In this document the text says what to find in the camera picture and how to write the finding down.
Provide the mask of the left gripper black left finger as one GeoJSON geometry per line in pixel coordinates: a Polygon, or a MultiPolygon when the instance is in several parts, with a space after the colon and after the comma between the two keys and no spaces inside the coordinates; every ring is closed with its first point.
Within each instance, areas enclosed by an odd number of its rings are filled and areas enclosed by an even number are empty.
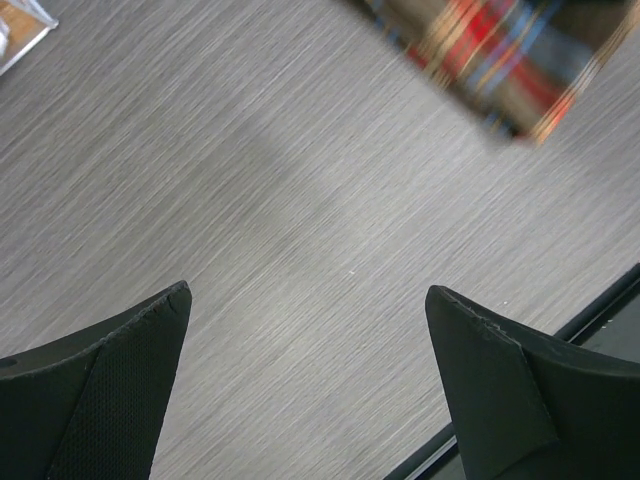
{"type": "Polygon", "coordinates": [[[149,478],[191,306],[180,281],[2,358],[2,478],[149,478]]]}

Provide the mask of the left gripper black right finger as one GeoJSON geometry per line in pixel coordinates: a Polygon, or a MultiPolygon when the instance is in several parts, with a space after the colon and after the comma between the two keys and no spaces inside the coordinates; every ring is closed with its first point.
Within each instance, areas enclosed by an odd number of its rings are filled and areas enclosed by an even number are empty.
{"type": "Polygon", "coordinates": [[[469,479],[636,479],[639,366],[429,288],[425,311],[469,479]]]}

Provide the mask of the plaid flannel long sleeve shirt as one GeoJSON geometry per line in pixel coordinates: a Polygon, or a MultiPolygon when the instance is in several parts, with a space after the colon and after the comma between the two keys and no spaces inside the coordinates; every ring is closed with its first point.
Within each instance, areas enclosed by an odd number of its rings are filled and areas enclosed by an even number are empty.
{"type": "Polygon", "coordinates": [[[361,1],[493,132],[548,138],[639,24],[636,1],[361,1]]]}

